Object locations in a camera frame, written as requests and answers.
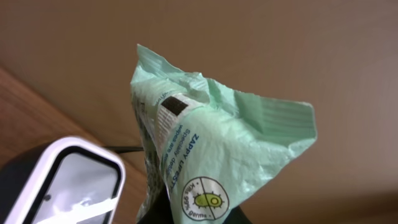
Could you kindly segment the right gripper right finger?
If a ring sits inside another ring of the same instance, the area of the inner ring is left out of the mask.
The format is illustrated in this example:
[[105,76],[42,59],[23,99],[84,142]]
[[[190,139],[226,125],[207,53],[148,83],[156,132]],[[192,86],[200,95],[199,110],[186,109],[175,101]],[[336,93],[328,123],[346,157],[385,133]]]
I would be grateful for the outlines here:
[[244,214],[240,206],[231,210],[224,220],[223,224],[252,224],[249,218]]

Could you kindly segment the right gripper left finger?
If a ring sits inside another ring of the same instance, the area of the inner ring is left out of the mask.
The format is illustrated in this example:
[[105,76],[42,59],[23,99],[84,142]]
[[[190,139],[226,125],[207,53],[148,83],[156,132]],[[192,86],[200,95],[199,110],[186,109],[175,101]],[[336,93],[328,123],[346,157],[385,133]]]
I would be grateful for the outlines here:
[[162,188],[154,204],[137,224],[174,224],[166,187]]

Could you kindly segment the teal wrapper packet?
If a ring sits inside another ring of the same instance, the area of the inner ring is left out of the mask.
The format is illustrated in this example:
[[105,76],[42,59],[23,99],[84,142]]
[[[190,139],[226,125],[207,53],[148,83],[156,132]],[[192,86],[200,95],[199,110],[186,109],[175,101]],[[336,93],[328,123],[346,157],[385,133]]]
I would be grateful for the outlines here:
[[229,88],[142,45],[131,80],[147,172],[137,221],[166,187],[174,223],[223,223],[317,140],[310,103]]

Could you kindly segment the white barcode scanner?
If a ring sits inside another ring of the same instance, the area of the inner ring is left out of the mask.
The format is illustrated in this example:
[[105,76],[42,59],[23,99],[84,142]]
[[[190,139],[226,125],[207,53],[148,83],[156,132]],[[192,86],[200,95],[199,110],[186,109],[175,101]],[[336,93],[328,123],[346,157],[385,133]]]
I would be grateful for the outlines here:
[[120,157],[69,136],[1,167],[1,224],[111,223],[126,179]]

